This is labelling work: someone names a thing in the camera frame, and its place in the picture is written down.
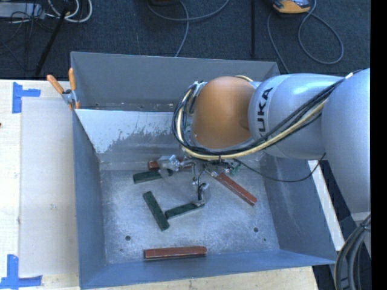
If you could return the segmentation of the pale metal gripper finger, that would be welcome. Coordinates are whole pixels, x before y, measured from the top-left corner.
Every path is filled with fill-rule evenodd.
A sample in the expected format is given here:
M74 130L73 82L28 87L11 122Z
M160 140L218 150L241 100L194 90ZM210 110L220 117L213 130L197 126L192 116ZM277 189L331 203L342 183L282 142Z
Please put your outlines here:
M195 192L190 202L196 207L204 206L210 199L209 184L197 181L194 185L194 190Z
M162 178L170 177L183 168L183 163L175 155L161 156L157 160L157 165Z

